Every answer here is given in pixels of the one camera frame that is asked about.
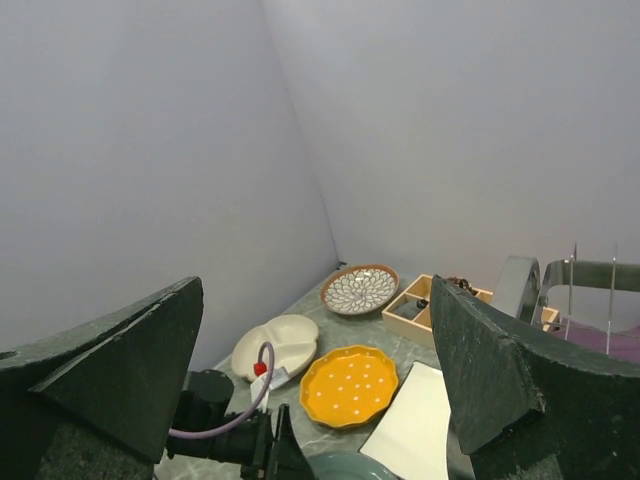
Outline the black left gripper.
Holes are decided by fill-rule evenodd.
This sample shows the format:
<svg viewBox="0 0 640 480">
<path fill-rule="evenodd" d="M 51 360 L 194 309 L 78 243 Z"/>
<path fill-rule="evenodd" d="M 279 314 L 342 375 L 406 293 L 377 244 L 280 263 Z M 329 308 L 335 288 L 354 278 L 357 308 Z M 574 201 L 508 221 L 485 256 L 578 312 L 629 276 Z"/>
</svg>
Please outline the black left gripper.
<svg viewBox="0 0 640 480">
<path fill-rule="evenodd" d="M 239 465 L 241 479 L 313 479 L 295 437 L 288 404 L 279 406 L 274 436 L 271 413 L 256 411 L 226 433 L 201 440 L 169 436 L 166 447 L 170 458 L 182 455 Z"/>
</svg>

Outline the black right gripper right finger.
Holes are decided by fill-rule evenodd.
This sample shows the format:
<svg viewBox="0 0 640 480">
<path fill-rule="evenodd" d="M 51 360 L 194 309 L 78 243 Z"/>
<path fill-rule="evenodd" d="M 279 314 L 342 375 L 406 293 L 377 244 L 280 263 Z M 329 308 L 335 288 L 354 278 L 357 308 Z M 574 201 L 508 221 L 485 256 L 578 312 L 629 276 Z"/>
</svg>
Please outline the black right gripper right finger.
<svg viewBox="0 0 640 480">
<path fill-rule="evenodd" d="M 430 312 L 476 478 L 638 478 L 638 365 L 538 330 L 440 276 Z"/>
</svg>

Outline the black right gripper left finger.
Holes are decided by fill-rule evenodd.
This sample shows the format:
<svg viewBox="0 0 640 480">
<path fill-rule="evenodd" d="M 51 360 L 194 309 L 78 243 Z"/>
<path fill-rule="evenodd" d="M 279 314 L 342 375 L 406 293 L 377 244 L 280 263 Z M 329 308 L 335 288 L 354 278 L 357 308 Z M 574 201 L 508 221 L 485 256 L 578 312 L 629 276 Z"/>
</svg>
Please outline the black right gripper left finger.
<svg viewBox="0 0 640 480">
<path fill-rule="evenodd" d="M 196 276 L 1 352 L 4 479 L 150 479 L 204 310 Z"/>
</svg>

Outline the teal round plate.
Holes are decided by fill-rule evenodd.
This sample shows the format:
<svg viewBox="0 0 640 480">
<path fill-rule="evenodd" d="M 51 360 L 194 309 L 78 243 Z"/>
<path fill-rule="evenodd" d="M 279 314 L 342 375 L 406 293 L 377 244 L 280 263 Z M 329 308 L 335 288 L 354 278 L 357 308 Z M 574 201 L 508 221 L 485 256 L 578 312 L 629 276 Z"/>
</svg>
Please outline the teal round plate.
<svg viewBox="0 0 640 480">
<path fill-rule="evenodd" d="M 359 452 L 323 452 L 307 461 L 319 480 L 395 480 L 397 476 L 378 461 Z"/>
</svg>

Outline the yellow polka dot plate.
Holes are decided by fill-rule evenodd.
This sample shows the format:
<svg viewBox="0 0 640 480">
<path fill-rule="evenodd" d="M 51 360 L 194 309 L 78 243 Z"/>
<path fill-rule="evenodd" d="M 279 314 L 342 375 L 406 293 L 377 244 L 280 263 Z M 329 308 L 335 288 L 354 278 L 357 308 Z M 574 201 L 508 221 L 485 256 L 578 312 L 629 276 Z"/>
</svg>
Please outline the yellow polka dot plate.
<svg viewBox="0 0 640 480">
<path fill-rule="evenodd" d="M 299 402 L 311 421 L 333 429 L 368 423 L 392 402 L 395 362 L 366 345 L 336 348 L 315 360 L 300 381 Z"/>
</svg>

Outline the white square plate black rim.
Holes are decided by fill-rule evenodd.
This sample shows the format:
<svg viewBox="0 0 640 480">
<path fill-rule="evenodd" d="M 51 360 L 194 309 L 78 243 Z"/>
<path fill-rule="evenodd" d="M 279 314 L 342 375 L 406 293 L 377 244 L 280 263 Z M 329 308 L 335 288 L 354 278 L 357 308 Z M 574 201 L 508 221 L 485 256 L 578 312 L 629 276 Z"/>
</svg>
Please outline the white square plate black rim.
<svg viewBox="0 0 640 480">
<path fill-rule="evenodd" d="M 447 479 L 449 420 L 442 372 L 415 362 L 359 452 L 402 479 Z"/>
</svg>

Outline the cream divided plate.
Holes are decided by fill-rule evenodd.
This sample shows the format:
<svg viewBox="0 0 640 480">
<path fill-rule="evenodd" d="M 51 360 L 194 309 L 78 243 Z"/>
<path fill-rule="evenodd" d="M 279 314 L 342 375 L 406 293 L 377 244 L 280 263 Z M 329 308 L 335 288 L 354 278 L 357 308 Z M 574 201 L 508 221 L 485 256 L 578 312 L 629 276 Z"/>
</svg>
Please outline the cream divided plate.
<svg viewBox="0 0 640 480">
<path fill-rule="evenodd" d="M 285 314 L 258 325 L 239 340 L 231 355 L 233 372 L 254 381 L 254 364 L 264 342 L 274 349 L 275 368 L 284 368 L 289 377 L 303 371 L 313 360 L 318 347 L 319 328 L 310 318 L 299 314 Z"/>
</svg>

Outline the floral patterned round plate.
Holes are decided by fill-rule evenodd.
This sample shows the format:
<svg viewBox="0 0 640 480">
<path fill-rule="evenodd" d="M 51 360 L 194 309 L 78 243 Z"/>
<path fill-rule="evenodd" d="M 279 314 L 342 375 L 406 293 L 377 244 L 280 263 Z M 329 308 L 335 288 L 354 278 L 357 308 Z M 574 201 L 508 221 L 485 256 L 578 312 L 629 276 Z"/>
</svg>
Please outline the floral patterned round plate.
<svg viewBox="0 0 640 480">
<path fill-rule="evenodd" d="M 320 298 L 337 315 L 364 315 L 386 305 L 396 295 L 399 284 L 398 274 L 388 266 L 356 265 L 331 276 L 322 287 Z"/>
</svg>

